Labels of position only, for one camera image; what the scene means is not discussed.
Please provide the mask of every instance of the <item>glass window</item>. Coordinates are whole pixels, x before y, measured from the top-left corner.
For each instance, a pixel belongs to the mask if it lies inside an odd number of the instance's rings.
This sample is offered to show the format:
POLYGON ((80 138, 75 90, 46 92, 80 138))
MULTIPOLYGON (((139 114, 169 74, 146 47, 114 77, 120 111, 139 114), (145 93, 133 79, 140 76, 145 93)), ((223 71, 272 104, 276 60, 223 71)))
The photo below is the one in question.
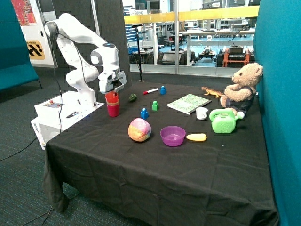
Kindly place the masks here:
POLYGON ((255 61, 253 37, 260 0, 132 2, 128 14, 133 16, 125 21, 143 24, 140 56, 136 32, 127 25, 134 71, 141 63, 146 72, 232 76, 255 61))

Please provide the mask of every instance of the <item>notebook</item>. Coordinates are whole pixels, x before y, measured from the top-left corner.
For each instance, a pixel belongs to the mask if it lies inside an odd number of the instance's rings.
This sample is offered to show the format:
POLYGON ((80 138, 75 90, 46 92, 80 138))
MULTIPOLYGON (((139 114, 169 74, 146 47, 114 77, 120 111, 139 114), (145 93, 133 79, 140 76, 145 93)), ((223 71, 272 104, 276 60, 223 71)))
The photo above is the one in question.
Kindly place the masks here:
POLYGON ((188 94, 174 102, 167 104, 168 107, 173 108, 177 111, 183 112, 185 114, 193 113, 198 107, 205 106, 210 103, 211 100, 198 97, 193 94, 188 94))

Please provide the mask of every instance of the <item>green toy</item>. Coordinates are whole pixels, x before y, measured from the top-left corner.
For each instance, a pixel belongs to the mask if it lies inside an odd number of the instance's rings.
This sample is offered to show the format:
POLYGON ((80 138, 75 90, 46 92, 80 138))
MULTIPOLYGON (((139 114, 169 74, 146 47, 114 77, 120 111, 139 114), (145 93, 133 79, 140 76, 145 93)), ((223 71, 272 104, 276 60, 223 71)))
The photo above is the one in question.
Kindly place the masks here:
POLYGON ((155 100, 154 102, 152 102, 152 110, 153 111, 157 111, 159 109, 159 104, 158 102, 155 100))
POLYGON ((135 93, 132 93, 129 97, 130 102, 134 102, 134 101, 136 101, 136 99, 137 99, 137 95, 135 93))
POLYGON ((216 109, 210 112, 212 129, 215 133, 232 133, 237 119, 243 119, 245 114, 238 112, 235 116, 232 109, 216 109))

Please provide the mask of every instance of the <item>toy lizard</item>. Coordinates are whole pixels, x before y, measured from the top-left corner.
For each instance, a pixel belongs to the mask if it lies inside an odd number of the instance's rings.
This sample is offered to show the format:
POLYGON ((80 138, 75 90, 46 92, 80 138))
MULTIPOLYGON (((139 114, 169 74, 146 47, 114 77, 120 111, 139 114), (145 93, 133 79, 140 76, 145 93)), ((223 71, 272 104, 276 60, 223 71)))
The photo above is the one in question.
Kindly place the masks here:
POLYGON ((215 95, 215 98, 219 98, 219 97, 221 97, 223 95, 223 93, 221 93, 219 91, 216 91, 214 89, 210 89, 210 88, 208 88, 206 86, 203 86, 202 90, 205 90, 207 92, 206 94, 204 94, 205 96, 207 96, 207 95, 210 94, 210 95, 215 95))

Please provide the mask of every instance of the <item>teal partition wall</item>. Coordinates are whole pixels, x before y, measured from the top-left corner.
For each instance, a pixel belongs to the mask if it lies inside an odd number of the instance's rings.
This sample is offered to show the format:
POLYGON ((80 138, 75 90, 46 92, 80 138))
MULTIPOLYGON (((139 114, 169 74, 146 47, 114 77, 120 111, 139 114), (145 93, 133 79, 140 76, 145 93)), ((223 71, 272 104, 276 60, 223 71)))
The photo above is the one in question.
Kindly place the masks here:
POLYGON ((1 0, 0 8, 1 91, 39 78, 30 63, 26 41, 11 0, 1 0))
POLYGON ((269 163, 282 226, 301 225, 301 1, 262 0, 254 50, 269 163))

